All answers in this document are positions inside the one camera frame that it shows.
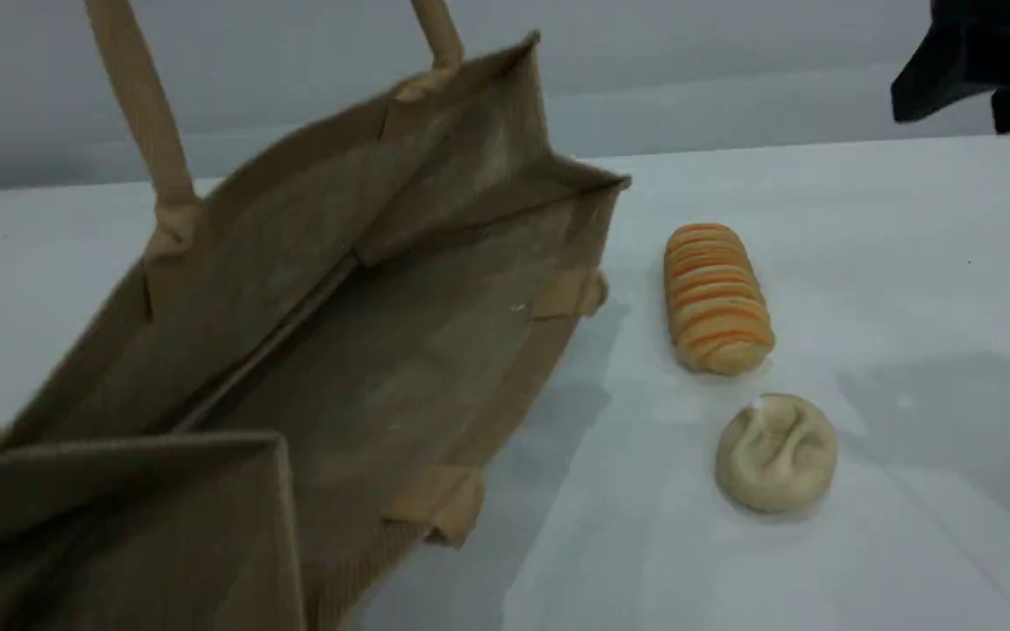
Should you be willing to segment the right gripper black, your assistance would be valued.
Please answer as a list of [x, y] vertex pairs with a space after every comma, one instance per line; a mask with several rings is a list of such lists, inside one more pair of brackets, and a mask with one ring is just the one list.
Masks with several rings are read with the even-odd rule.
[[930, 1], [930, 16], [934, 24], [891, 83], [895, 123], [995, 90], [994, 130], [1010, 133], [1010, 1]]

